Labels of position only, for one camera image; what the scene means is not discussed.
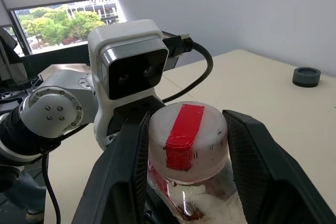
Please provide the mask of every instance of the black puck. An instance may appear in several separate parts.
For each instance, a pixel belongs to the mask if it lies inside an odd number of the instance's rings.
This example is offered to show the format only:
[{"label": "black puck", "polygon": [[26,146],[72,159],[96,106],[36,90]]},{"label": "black puck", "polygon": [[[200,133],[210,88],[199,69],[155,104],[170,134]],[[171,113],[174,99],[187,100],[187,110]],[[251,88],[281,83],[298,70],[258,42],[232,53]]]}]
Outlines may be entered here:
[{"label": "black puck", "polygon": [[313,88],[319,84],[321,71],[316,68],[302,67],[294,70],[293,83],[304,88]]}]

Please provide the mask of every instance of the red tape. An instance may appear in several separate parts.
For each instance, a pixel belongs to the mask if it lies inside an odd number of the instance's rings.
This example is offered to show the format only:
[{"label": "red tape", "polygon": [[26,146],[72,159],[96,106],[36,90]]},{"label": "red tape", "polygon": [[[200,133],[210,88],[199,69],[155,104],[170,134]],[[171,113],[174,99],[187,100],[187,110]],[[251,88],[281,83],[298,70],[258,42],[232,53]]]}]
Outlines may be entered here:
[{"label": "red tape", "polygon": [[189,170],[192,167],[192,146],[200,129],[204,106],[182,105],[166,142],[167,167]]}]

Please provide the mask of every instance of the plastic bottle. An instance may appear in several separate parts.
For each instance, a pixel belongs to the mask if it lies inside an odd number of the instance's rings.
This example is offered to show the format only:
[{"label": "plastic bottle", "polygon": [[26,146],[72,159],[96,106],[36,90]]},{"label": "plastic bottle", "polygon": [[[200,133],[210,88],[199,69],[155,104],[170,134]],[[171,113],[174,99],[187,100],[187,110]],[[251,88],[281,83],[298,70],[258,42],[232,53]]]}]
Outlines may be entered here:
[{"label": "plastic bottle", "polygon": [[154,113],[148,182],[181,224],[246,223],[228,159],[227,124],[210,105],[178,102]]}]

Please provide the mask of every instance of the table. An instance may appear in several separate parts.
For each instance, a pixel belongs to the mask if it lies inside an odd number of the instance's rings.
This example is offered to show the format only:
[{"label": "table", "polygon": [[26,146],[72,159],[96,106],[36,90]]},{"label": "table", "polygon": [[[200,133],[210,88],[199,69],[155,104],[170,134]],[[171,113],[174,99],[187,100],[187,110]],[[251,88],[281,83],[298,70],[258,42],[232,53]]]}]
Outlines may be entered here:
[{"label": "table", "polygon": [[[198,78],[205,61],[169,70],[156,87],[160,98]],[[214,57],[211,75],[175,101],[199,101],[263,122],[275,141],[301,165],[336,213],[336,79],[321,76],[315,88],[291,83],[294,66],[235,50]],[[71,223],[91,169],[102,150],[93,125],[67,139],[50,154],[49,177],[60,205],[62,224]],[[49,195],[46,223],[55,223]]]}]

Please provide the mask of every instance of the black cable wire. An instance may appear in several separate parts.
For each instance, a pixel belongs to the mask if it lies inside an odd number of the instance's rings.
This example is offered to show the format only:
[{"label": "black cable wire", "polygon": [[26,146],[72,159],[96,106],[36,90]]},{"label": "black cable wire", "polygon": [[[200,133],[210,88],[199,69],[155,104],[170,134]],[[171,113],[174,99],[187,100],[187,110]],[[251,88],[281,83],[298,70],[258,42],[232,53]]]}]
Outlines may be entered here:
[{"label": "black cable wire", "polygon": [[23,88],[23,90],[25,91],[25,93],[28,94],[28,92],[27,92],[27,90],[26,90],[26,88],[25,88],[25,86],[23,84],[21,85],[21,87]]},{"label": "black cable wire", "polygon": [[4,201],[2,201],[1,203],[0,203],[0,206],[2,206],[4,203],[6,203],[8,201],[8,199],[5,199]]},{"label": "black cable wire", "polygon": [[54,191],[51,187],[51,183],[48,177],[48,170],[47,170],[47,159],[48,159],[48,154],[44,154],[42,157],[42,174],[43,174],[43,179],[44,182],[46,183],[47,190],[49,192],[51,202],[54,205],[55,213],[56,213],[56,224],[61,224],[61,212],[59,210],[59,206],[57,203],[56,196],[54,194]]},{"label": "black cable wire", "polygon": [[203,46],[201,46],[200,44],[194,42],[193,45],[193,49],[197,52],[199,52],[201,55],[204,56],[206,63],[207,63],[207,67],[204,71],[204,73],[193,83],[191,83],[188,87],[186,87],[185,89],[181,90],[180,92],[178,92],[175,95],[172,95],[171,97],[165,98],[162,100],[163,103],[167,103],[170,101],[173,101],[181,96],[183,96],[184,94],[188,93],[189,91],[191,91],[194,87],[196,87],[197,85],[199,85],[202,81],[205,80],[205,78],[207,78],[209,76],[209,74],[211,73],[213,67],[214,67],[214,62],[212,60],[212,56],[211,54],[208,52],[208,50],[206,50]]},{"label": "black cable wire", "polygon": [[57,140],[62,142],[63,140],[67,139],[68,137],[70,137],[70,136],[76,134],[77,132],[81,131],[82,129],[84,129],[88,125],[89,125],[88,123],[83,124],[83,125],[79,126],[78,128],[75,128],[73,131],[70,131],[69,133],[67,133],[63,136],[58,137]]}]

